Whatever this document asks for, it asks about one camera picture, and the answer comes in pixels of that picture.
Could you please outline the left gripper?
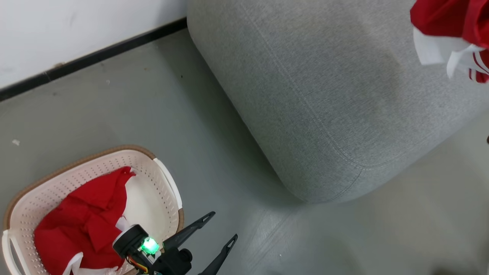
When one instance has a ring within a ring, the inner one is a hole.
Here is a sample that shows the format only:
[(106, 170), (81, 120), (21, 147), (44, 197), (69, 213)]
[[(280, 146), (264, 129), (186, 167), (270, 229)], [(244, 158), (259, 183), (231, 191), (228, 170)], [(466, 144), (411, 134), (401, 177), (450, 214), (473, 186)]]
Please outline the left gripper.
[[(166, 239), (164, 251), (178, 249), (197, 230), (202, 229), (214, 215), (215, 211), (211, 211)], [(199, 275), (216, 275), (238, 238), (235, 234)], [(150, 268), (160, 256), (160, 245), (140, 225), (132, 225), (120, 233), (112, 243), (112, 248), (126, 263), (135, 268), (138, 274), (150, 274)]]

